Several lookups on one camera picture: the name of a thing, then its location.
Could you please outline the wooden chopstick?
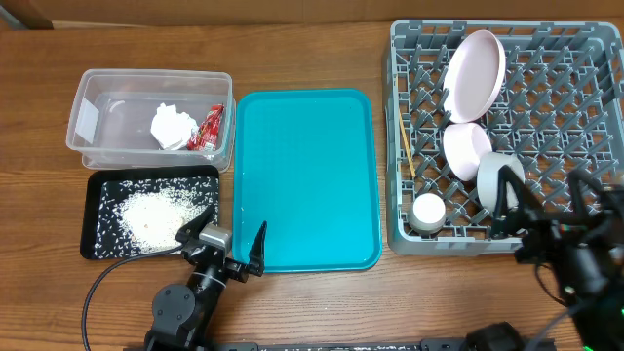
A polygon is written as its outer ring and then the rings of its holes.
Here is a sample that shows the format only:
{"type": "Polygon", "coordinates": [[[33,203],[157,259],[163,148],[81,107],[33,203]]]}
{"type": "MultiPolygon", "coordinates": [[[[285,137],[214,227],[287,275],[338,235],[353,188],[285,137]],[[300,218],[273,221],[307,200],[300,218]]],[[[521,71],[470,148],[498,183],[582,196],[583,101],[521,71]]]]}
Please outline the wooden chopstick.
{"type": "Polygon", "coordinates": [[[400,132],[401,132],[401,137],[402,137],[402,141],[403,141],[403,146],[406,152],[406,157],[408,160],[408,165],[409,165],[409,172],[410,172],[410,176],[412,178],[412,180],[415,179],[416,174],[415,174],[415,167],[413,164],[413,159],[412,159],[412,153],[411,153],[411,149],[410,149],[410,140],[408,138],[406,129],[405,129],[405,125],[403,122],[403,119],[401,118],[401,115],[399,116],[399,128],[400,128],[400,132]]]}

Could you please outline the white plastic cup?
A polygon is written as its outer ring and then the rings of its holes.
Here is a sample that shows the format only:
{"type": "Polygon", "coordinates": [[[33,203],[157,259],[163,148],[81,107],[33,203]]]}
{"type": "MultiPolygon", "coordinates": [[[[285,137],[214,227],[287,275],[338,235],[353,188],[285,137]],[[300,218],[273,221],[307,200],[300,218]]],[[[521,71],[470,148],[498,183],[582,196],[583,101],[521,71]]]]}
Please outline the white plastic cup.
{"type": "Polygon", "coordinates": [[[443,199],[433,193],[419,195],[408,212],[409,226],[421,235],[440,231],[446,220],[446,206],[443,199]]]}

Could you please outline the white round plate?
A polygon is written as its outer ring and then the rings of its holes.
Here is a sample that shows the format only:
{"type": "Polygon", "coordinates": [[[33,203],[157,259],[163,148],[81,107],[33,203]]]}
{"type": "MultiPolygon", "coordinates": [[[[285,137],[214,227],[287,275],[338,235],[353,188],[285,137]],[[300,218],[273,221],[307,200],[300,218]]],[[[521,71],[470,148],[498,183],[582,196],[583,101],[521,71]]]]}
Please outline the white round plate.
{"type": "Polygon", "coordinates": [[[448,64],[443,103],[452,123],[473,122],[494,104],[505,75],[506,56],[502,43],[488,30],[468,35],[448,64]]]}

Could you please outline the white napkin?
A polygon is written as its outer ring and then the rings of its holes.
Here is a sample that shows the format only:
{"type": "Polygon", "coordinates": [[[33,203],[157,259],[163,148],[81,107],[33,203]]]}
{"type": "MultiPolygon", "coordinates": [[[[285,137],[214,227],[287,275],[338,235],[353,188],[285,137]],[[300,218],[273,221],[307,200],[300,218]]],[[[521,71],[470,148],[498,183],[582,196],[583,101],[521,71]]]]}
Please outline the white napkin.
{"type": "Polygon", "coordinates": [[[176,105],[161,103],[152,119],[150,133],[164,150],[180,150],[199,131],[197,122],[176,105]]]}

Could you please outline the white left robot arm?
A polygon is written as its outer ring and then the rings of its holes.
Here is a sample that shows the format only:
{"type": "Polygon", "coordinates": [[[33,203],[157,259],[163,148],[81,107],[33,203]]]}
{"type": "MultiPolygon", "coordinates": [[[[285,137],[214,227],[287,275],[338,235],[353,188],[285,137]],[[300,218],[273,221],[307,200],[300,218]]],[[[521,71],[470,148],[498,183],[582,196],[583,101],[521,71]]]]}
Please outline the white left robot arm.
{"type": "Polygon", "coordinates": [[[207,207],[175,234],[182,257],[194,271],[186,283],[167,285],[155,295],[145,350],[211,350],[206,332],[227,282],[245,283],[251,275],[263,275],[267,223],[261,223],[245,263],[229,256],[232,234],[211,224],[214,212],[207,207]]]}

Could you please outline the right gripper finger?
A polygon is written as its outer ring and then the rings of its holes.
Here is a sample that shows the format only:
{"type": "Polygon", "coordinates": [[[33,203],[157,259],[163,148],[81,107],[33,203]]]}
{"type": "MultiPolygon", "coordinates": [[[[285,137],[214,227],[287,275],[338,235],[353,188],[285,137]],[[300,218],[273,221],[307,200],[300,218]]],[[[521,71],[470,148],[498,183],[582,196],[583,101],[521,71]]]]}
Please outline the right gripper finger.
{"type": "Polygon", "coordinates": [[[598,197],[600,209],[609,215],[619,215],[619,185],[601,184],[585,171],[574,170],[567,176],[572,210],[576,215],[589,217],[590,212],[585,200],[588,192],[598,197]]]}
{"type": "Polygon", "coordinates": [[[511,169],[498,170],[497,200],[489,231],[491,239],[505,239],[529,231],[541,218],[543,207],[524,182],[511,169]]]}

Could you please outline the red snack wrapper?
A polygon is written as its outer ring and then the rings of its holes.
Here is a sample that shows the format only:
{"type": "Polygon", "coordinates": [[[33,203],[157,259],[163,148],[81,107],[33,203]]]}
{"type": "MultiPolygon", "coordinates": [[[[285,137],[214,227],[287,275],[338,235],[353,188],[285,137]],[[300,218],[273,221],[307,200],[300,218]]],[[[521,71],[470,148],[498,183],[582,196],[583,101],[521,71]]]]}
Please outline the red snack wrapper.
{"type": "Polygon", "coordinates": [[[223,104],[216,104],[211,107],[204,122],[187,142],[189,150],[213,151],[215,149],[224,110],[225,106],[223,104]]]}

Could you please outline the pink bowl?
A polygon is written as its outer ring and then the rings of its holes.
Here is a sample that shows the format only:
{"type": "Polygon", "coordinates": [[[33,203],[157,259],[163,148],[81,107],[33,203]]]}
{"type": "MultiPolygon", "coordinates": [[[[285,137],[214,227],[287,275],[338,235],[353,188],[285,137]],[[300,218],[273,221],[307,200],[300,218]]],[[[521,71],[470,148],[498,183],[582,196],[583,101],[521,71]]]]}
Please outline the pink bowl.
{"type": "Polygon", "coordinates": [[[442,142],[450,170],[462,181],[472,180],[481,159],[492,151],[486,131],[475,123],[447,126],[442,142]]]}

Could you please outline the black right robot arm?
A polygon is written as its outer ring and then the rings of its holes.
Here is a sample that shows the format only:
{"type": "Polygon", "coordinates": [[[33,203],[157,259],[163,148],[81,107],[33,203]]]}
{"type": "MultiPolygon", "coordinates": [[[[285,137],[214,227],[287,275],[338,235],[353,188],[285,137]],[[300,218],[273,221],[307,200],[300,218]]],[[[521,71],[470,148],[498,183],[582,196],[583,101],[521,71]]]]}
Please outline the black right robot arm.
{"type": "Polygon", "coordinates": [[[601,185],[584,171],[567,176],[571,210],[548,212],[508,167],[498,171],[491,235],[525,233],[514,257],[535,270],[548,266],[565,312],[525,346],[534,350],[560,320],[572,319],[585,350],[623,348],[623,185],[601,185]]]}

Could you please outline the grey-rimmed white bowl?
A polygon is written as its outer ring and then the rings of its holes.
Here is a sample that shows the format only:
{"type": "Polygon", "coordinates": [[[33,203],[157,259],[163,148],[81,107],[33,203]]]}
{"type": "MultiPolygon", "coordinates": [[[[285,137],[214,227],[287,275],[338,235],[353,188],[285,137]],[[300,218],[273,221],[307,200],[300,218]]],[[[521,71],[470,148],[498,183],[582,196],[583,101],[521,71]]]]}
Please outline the grey-rimmed white bowl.
{"type": "Polygon", "coordinates": [[[521,181],[525,181],[525,171],[515,155],[490,152],[482,159],[477,173],[477,190],[483,208],[494,212],[498,199],[498,171],[509,166],[521,181]]]}

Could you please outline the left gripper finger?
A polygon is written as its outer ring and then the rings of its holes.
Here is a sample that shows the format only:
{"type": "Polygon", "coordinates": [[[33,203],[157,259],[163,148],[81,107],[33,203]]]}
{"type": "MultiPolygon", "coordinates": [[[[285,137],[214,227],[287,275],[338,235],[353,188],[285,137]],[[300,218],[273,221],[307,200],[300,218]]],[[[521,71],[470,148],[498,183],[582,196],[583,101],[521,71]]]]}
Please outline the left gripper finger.
{"type": "Polygon", "coordinates": [[[258,232],[253,240],[249,252],[249,273],[257,277],[261,277],[264,273],[264,246],[265,236],[267,230],[267,221],[263,221],[258,229],[258,232]]]}
{"type": "Polygon", "coordinates": [[[199,215],[178,229],[175,239],[181,244],[186,244],[190,239],[198,239],[201,230],[212,223],[214,213],[215,206],[208,205],[199,215]]]}

